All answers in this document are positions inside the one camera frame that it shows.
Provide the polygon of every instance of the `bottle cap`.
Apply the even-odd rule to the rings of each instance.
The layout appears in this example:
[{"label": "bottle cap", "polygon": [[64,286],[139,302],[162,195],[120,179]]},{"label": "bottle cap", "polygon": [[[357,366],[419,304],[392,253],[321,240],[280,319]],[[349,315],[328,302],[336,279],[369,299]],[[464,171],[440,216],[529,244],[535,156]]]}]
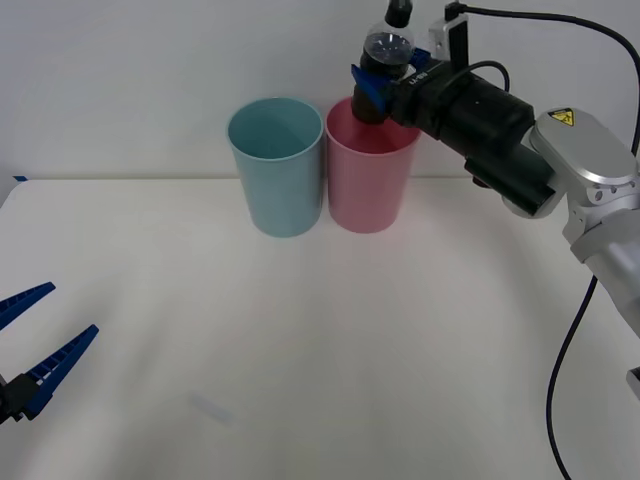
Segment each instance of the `bottle cap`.
[{"label": "bottle cap", "polygon": [[413,5],[411,0],[391,0],[384,21],[395,28],[404,28],[409,25]]}]

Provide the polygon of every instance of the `plastic cup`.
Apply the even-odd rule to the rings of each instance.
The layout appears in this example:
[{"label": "plastic cup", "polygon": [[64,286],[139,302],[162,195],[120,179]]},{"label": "plastic cup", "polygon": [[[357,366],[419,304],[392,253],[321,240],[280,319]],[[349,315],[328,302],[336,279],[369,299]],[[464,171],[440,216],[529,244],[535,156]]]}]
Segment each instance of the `plastic cup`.
[{"label": "plastic cup", "polygon": [[227,135],[253,223],[274,237],[309,230],[322,210],[320,113],[292,98],[241,108]]},{"label": "plastic cup", "polygon": [[351,113],[351,99],[327,117],[329,210],[343,228],[375,233],[395,222],[420,130],[386,120],[368,125]]}]

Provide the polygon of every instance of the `white wall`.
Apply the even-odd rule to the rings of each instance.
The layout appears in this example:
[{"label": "white wall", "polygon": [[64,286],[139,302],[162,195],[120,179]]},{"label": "white wall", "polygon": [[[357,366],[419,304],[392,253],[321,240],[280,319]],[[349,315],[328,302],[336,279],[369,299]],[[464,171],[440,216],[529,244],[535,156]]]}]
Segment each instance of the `white wall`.
[{"label": "white wall", "polygon": [[[225,124],[263,96],[323,111],[350,93],[386,0],[20,0],[0,15],[0,168],[28,177],[233,175]],[[445,1],[416,0],[423,36]],[[640,45],[636,0],[477,0],[601,21]],[[630,141],[637,80],[624,50],[578,27],[475,17],[472,59],[512,72],[538,109],[595,113]],[[414,173],[463,173],[424,140]]]}]

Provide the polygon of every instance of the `cup rim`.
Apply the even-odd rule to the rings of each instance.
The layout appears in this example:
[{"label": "cup rim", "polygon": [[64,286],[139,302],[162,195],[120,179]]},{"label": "cup rim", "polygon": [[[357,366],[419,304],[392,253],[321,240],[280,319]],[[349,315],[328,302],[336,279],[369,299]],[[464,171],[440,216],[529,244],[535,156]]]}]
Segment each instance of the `cup rim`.
[{"label": "cup rim", "polygon": [[334,108],[336,108],[342,102],[344,102],[346,100],[350,100],[350,99],[351,99],[351,97],[344,97],[343,99],[341,99],[338,102],[336,102],[335,104],[333,104],[331,106],[331,108],[329,109],[329,113],[327,113],[327,115],[325,117],[325,121],[324,121],[324,129],[327,132],[327,137],[329,137],[340,148],[346,150],[347,152],[355,153],[356,155],[360,155],[362,157],[379,158],[379,157],[389,157],[391,155],[396,155],[396,154],[398,154],[400,152],[404,152],[405,150],[413,148],[415,146],[415,144],[418,143],[418,140],[420,140],[421,130],[419,128],[413,128],[412,130],[416,130],[416,138],[414,138],[407,146],[402,147],[402,148],[400,148],[398,150],[393,150],[392,152],[366,153],[366,152],[359,152],[358,150],[354,150],[353,148],[347,147],[344,143],[338,141],[338,139],[331,134],[331,131],[329,130],[329,115],[331,115],[331,112],[333,112]]},{"label": "cup rim", "polygon": [[[231,122],[233,122],[233,119],[235,118],[235,116],[238,113],[240,113],[242,110],[244,110],[245,108],[250,107],[251,105],[258,104],[258,103],[261,103],[261,102],[265,102],[265,101],[268,101],[268,100],[291,100],[293,102],[301,103],[302,105],[304,105],[306,107],[309,107],[311,110],[313,110],[313,112],[318,116],[318,119],[320,120],[320,133],[318,133],[318,136],[311,143],[311,145],[309,145],[304,150],[300,150],[298,153],[294,153],[293,155],[289,155],[288,157],[280,157],[280,158],[254,157],[253,155],[249,155],[248,153],[243,152],[242,150],[240,150],[238,147],[236,147],[234,145],[234,143],[231,141],[231,136],[229,135],[229,128],[231,127]],[[296,98],[296,97],[277,97],[276,96],[276,97],[264,97],[264,98],[259,98],[257,100],[252,100],[252,101],[242,105],[240,108],[236,109],[234,114],[231,115],[231,118],[227,122],[226,131],[227,131],[227,141],[229,142],[229,145],[231,145],[231,148],[233,150],[236,150],[236,151],[240,152],[242,155],[244,155],[245,157],[250,158],[252,160],[258,160],[260,162],[272,163],[272,162],[283,162],[283,161],[286,161],[286,160],[291,160],[293,158],[297,158],[300,155],[303,155],[303,154],[307,153],[309,150],[313,149],[316,145],[318,145],[318,143],[322,139],[322,135],[324,134],[325,129],[326,129],[326,125],[325,125],[324,118],[322,117],[322,114],[320,113],[320,111],[315,106],[313,106],[309,102],[305,102],[304,100],[302,100],[300,98]]]}]

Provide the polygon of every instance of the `clear plastic bottle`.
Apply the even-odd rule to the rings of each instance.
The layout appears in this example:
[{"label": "clear plastic bottle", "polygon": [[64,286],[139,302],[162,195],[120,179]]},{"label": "clear plastic bottle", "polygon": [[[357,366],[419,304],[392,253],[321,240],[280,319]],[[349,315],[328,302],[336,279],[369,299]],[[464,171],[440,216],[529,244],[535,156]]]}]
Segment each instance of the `clear plastic bottle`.
[{"label": "clear plastic bottle", "polygon": [[399,79],[407,72],[414,49],[411,30],[380,22],[367,34],[360,66],[367,72]]},{"label": "clear plastic bottle", "polygon": [[[375,75],[402,78],[409,67],[415,43],[407,28],[413,5],[411,0],[391,0],[384,21],[374,25],[364,42],[360,68]],[[353,92],[353,112],[365,123],[382,123],[385,115],[378,112],[357,86]]]}]

